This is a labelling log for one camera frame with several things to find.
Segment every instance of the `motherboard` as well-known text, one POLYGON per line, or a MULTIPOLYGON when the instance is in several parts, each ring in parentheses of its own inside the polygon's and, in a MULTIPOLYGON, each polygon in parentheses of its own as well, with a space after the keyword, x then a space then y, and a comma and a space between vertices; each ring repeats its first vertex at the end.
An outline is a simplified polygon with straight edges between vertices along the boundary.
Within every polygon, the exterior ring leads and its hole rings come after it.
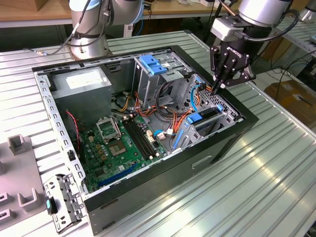
POLYGON ((166 156, 159 141, 148 139, 149 131, 143 118, 138 116, 120 121, 107 118, 80 133, 88 191, 94 192, 166 156))

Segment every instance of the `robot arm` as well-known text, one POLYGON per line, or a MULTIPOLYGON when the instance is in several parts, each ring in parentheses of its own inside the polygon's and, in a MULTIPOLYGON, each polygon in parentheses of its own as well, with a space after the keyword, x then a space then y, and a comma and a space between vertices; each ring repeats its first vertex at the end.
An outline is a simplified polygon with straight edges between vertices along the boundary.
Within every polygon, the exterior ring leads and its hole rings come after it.
POLYGON ((107 55, 104 28, 136 23, 144 9, 142 0, 70 0, 69 6, 76 33, 68 45, 78 59, 107 55))
POLYGON ((298 11, 289 9, 291 2, 242 0, 239 15, 231 14, 214 20, 211 32, 222 43, 210 48, 211 70, 214 72, 213 94, 219 88, 256 78, 250 63, 262 44, 286 34, 299 20, 298 11), (293 23, 283 32, 268 37, 271 27, 277 25, 287 13, 295 14, 293 23))

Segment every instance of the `red cable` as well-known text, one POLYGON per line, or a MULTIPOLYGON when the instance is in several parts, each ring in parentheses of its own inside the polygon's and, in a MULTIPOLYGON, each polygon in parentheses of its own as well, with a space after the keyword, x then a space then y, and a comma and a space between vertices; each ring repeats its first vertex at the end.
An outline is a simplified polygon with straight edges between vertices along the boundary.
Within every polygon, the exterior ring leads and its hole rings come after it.
POLYGON ((75 117, 68 111, 66 111, 66 113, 73 119, 74 123, 75 123, 75 126, 76 126, 76 132, 77 132, 77 141, 78 141, 78 152, 79 152, 79 130, 78 130, 78 125, 77 125, 77 122, 76 122, 76 119, 75 117))

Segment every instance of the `blue cable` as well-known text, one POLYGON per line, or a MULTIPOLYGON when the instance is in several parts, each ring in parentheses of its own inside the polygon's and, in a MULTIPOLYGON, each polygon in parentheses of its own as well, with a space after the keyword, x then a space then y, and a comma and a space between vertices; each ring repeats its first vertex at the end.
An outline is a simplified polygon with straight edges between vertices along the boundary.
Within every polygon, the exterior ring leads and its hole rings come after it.
POLYGON ((197 110, 197 108, 196 108, 196 105, 194 104, 193 93, 194 93, 194 89, 197 88, 197 87, 199 87, 199 85, 193 86, 193 88, 192 88, 192 90, 191 90, 191 105, 192 105, 192 107, 193 107, 193 109, 194 109, 195 111, 198 111, 198 110, 197 110))
POLYGON ((154 137, 156 137, 161 132, 163 132, 163 131, 162 130, 157 130, 156 132, 154 132, 154 137))
POLYGON ((140 27, 138 33, 136 34, 136 36, 138 36, 139 33, 142 31, 142 29, 143 29, 143 23, 144 23, 144 19, 143 19, 143 16, 142 16, 142 25, 141 25, 141 27, 140 27))

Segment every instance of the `workbench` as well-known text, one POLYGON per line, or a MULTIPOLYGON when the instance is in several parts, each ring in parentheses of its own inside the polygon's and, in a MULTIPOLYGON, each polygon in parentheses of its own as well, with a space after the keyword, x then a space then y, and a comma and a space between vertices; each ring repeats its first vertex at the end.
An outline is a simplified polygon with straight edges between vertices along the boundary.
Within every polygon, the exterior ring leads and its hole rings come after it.
MULTIPOLYGON (((178 44, 210 72, 209 48, 183 31, 109 40, 113 54, 178 44)), ((52 52, 58 46, 45 48, 52 52)), ((72 61, 28 51, 0 53, 0 142, 30 136, 42 182, 67 174, 31 67, 72 61)), ((316 220, 316 135, 253 83, 229 91, 258 118, 213 166, 98 236, 303 236, 316 220)), ((0 236, 57 236, 46 211, 0 236)), ((61 236, 92 236, 88 219, 61 236)))

